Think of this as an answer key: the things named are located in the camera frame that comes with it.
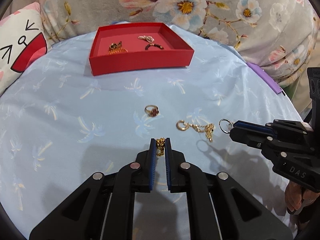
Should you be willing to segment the person right hand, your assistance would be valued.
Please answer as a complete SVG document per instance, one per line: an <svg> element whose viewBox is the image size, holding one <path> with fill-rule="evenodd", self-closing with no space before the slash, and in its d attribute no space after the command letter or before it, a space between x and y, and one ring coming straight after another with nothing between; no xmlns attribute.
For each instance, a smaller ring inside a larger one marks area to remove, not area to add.
<svg viewBox="0 0 320 240"><path fill-rule="evenodd" d="M289 181L284 196L288 210L295 212L298 211L302 205L311 205L319 197L319 193L308 189L302 192L302 187L299 184Z"/></svg>

